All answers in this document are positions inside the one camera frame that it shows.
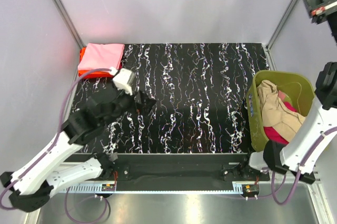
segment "metal floor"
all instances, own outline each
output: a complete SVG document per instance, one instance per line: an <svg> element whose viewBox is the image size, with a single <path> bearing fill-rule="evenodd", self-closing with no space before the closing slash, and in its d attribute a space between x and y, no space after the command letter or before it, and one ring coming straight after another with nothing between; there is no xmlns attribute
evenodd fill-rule
<svg viewBox="0 0 337 224"><path fill-rule="evenodd" d="M261 195L270 193L270 184L261 184L260 187ZM278 193L280 200L286 197L290 188L290 184L284 185ZM69 209L73 208L75 202L87 196L70 195ZM319 223L310 192L304 184L298 186L294 197L286 206L278 206L272 198L245 201L224 197L218 195L116 194L108 198L111 206L110 214L106 214L99 223ZM103 208L103 202L92 199L72 210L71 215L79 221L89 222L97 218ZM64 212L64 194L56 195L41 209L36 223L73 223Z"/></svg>

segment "folded cloth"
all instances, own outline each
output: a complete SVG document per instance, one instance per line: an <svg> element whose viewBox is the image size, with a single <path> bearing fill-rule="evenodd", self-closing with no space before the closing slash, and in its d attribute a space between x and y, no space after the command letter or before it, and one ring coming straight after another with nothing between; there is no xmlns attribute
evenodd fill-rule
<svg viewBox="0 0 337 224"><path fill-rule="evenodd" d="M86 72L97 68L120 68L124 44L88 44L78 72Z"/></svg>
<svg viewBox="0 0 337 224"><path fill-rule="evenodd" d="M285 106L293 112L297 112L295 108L291 106L289 102L284 103ZM273 128L273 127L263 127L265 135L268 137L269 140L279 142L281 144L287 145L289 142L287 142L282 136L280 136L279 133Z"/></svg>
<svg viewBox="0 0 337 224"><path fill-rule="evenodd" d="M289 110L278 97L275 84L263 80L257 87L264 127L273 127L286 141L290 142L302 126L305 117Z"/></svg>

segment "marble pattern tabletop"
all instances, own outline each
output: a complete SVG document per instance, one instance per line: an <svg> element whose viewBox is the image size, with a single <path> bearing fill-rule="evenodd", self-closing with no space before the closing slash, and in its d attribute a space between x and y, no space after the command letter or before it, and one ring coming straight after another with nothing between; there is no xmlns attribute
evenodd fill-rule
<svg viewBox="0 0 337 224"><path fill-rule="evenodd" d="M157 104L148 118L125 114L80 152L247 152L244 96L269 68L261 44L130 44L122 64ZM72 111L106 88L110 78L82 81Z"/></svg>

